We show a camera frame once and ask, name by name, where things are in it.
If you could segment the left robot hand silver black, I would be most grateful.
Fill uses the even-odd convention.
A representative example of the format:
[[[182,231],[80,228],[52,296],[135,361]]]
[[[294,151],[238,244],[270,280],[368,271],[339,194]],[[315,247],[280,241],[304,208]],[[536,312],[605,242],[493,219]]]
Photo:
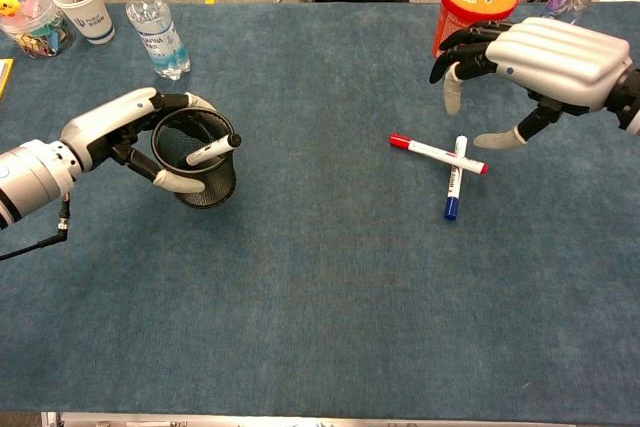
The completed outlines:
[[[153,87],[139,88],[70,120],[60,141],[84,173],[111,158],[156,187],[173,193],[201,193],[205,190],[202,181],[174,174],[134,148],[140,132],[154,129],[171,113],[192,107],[215,110],[192,93],[162,94]]]

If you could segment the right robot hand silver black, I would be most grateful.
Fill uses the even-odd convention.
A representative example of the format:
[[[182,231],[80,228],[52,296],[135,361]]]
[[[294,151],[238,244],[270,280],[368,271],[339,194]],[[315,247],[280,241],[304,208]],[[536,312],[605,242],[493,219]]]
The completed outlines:
[[[564,113],[581,116],[606,108],[614,84],[631,64],[627,41],[546,17],[521,22],[481,21],[441,42],[429,81],[443,82],[448,114],[460,110],[464,81],[496,74],[523,87],[536,108],[510,130],[477,136],[477,147],[510,150]]]

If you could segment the black capped whiteboard marker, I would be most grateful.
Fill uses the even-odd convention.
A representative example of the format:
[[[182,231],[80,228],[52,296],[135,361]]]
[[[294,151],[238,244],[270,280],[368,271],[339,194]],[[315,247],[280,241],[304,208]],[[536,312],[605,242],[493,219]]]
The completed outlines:
[[[227,134],[188,154],[185,161],[188,166],[196,167],[206,161],[212,160],[214,157],[219,157],[235,150],[241,145],[241,142],[242,138],[239,134]]]

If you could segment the black mesh pen cup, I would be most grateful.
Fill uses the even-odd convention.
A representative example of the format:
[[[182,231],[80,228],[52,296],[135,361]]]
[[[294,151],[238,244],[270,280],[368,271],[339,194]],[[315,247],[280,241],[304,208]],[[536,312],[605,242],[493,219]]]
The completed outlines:
[[[152,132],[152,151],[168,171],[204,183],[199,193],[176,193],[176,197],[194,208],[211,208],[225,202],[236,186],[233,153],[217,155],[196,166],[187,156],[224,136],[235,134],[222,114],[204,107],[187,107],[162,118]]]

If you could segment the red capped whiteboard marker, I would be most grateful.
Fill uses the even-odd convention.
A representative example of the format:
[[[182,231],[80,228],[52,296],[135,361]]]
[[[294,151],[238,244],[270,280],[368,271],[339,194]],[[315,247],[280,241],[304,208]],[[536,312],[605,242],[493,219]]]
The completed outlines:
[[[486,175],[489,172],[489,165],[484,162],[458,157],[455,153],[439,149],[427,144],[415,141],[401,134],[393,133],[389,136],[389,143],[399,149],[408,150],[420,154],[451,166],[468,170],[475,174]]]

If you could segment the blue capped whiteboard marker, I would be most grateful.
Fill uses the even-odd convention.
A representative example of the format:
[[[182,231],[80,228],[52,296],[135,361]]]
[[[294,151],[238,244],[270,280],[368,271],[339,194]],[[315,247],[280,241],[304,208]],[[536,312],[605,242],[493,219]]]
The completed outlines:
[[[465,157],[467,142],[467,137],[464,135],[460,135],[456,138],[454,147],[454,155],[456,157]],[[460,167],[451,167],[447,199],[444,209],[444,218],[449,221],[454,221],[457,219],[463,172],[464,170]]]

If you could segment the water bottle blue label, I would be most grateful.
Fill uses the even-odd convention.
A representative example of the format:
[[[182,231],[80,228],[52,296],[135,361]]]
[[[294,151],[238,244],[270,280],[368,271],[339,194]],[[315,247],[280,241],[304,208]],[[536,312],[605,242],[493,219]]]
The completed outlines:
[[[126,15],[145,47],[154,71],[163,78],[179,80],[191,70],[165,0],[128,0]]]

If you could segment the white paper cup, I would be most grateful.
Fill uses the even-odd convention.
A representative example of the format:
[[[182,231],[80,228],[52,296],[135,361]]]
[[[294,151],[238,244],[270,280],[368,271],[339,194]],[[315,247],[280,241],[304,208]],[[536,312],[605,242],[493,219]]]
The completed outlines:
[[[103,0],[53,0],[69,22],[92,44],[109,42],[115,28]]]

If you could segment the clear jar of clips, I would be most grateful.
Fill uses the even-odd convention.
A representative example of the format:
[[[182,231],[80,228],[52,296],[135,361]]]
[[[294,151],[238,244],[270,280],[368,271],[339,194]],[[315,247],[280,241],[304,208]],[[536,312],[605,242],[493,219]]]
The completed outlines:
[[[19,1],[15,16],[0,16],[0,29],[28,56],[55,57],[73,44],[74,31],[53,0]]]

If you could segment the blue felt table cloth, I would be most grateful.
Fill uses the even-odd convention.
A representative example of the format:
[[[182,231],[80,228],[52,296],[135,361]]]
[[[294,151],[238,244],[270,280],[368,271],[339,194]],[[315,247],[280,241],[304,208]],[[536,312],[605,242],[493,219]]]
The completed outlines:
[[[193,209],[114,161],[80,176],[68,239],[0,260],[0,411],[640,423],[640,136],[565,115],[449,169],[392,147],[503,131],[499,77],[450,116],[429,4],[181,4],[191,71],[114,38],[14,62],[0,153],[140,87],[192,92],[240,133],[237,186]],[[51,235],[50,204],[0,255]]]

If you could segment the metal table edge rail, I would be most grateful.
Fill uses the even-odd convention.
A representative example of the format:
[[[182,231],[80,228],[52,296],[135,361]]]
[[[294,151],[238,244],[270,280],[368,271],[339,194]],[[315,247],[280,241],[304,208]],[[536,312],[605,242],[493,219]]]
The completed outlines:
[[[40,427],[578,427],[576,424],[98,412],[40,413]]]

